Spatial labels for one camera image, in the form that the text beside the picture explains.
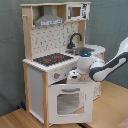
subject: cabinet door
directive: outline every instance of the cabinet door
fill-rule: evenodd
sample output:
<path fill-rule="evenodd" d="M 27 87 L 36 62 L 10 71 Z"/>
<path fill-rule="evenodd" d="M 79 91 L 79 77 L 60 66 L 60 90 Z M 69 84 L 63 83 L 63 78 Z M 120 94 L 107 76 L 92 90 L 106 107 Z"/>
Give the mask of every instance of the cabinet door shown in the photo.
<path fill-rule="evenodd" d="M 93 82 L 49 87 L 49 122 L 51 124 L 91 122 L 93 92 Z"/>

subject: pegboard backsplash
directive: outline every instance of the pegboard backsplash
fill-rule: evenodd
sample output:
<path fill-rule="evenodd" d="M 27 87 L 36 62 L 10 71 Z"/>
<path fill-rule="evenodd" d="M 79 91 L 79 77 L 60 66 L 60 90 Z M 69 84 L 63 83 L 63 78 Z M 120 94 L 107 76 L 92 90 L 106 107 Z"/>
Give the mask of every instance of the pegboard backsplash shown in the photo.
<path fill-rule="evenodd" d="M 79 22 L 35 27 L 31 30 L 33 58 L 67 49 L 70 37 L 78 33 Z M 78 36 L 73 38 L 73 43 L 78 46 Z"/>

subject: knob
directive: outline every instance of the knob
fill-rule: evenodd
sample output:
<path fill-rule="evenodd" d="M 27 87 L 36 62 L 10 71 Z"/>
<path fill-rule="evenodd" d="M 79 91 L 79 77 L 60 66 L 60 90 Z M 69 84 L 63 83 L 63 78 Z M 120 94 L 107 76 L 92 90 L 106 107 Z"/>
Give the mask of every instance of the knob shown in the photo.
<path fill-rule="evenodd" d="M 59 76 L 60 76 L 60 74 L 58 74 L 58 73 L 55 73 L 55 74 L 54 74 L 54 78 L 55 78 L 55 79 L 58 79 Z"/>

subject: wooden toy kitchen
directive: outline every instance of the wooden toy kitchen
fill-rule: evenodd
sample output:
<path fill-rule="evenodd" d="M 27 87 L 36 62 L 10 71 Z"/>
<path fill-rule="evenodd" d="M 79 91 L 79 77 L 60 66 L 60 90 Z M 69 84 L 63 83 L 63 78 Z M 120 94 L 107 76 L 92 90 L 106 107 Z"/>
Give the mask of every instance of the wooden toy kitchen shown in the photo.
<path fill-rule="evenodd" d="M 86 48 L 96 57 L 104 57 L 104 48 L 85 45 L 90 4 L 21 5 L 26 110 L 46 128 L 52 124 L 92 121 L 93 100 L 101 95 L 101 84 L 89 78 L 78 84 L 67 82 L 80 56 L 66 52 L 73 47 Z"/>

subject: countertop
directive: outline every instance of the countertop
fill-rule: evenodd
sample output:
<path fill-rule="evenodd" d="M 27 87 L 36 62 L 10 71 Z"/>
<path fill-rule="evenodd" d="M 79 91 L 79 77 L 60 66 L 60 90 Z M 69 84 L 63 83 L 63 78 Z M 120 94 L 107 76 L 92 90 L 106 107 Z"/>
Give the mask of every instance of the countertop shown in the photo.
<path fill-rule="evenodd" d="M 85 44 L 85 47 L 87 48 L 91 48 L 91 49 L 94 49 L 95 51 L 94 52 L 91 52 L 92 55 L 97 55 L 97 54 L 100 54 L 100 53 L 104 53 L 105 52 L 105 48 L 101 47 L 101 46 L 97 46 L 97 45 L 89 45 L 89 44 Z M 43 66 L 41 64 L 38 64 L 36 62 L 31 62 L 27 59 L 24 59 L 23 62 L 24 63 L 27 63 L 28 65 L 31 65 L 35 68 L 38 68 L 39 70 L 42 70 L 42 71 L 45 71 L 45 72 L 48 72 L 49 70 L 52 70 L 52 69 L 55 69 L 55 68 L 58 68 L 60 66 L 64 66 L 66 64 L 69 64 L 69 63 L 73 63 L 75 61 L 77 61 L 79 59 L 80 56 L 74 56 L 74 55 L 70 55 L 70 54 L 67 54 L 65 53 L 65 51 L 61 51 L 62 54 L 65 54 L 65 55 L 68 55 L 68 56 L 71 56 L 73 57 L 74 59 L 71 59 L 71 60 L 67 60 L 63 63 L 59 63 L 59 64 L 55 64 L 55 65 L 51 65 L 49 67 L 46 67 L 46 66 Z"/>

